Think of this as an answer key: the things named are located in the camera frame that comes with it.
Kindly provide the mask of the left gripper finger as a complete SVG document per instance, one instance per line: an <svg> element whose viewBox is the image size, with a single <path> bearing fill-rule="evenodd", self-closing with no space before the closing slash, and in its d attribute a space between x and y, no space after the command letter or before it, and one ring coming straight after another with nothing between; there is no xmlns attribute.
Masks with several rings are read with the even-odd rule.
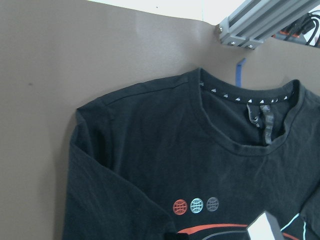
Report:
<svg viewBox="0 0 320 240"><path fill-rule="evenodd" d="M167 232L164 234L164 240L189 240L187 233Z"/></svg>

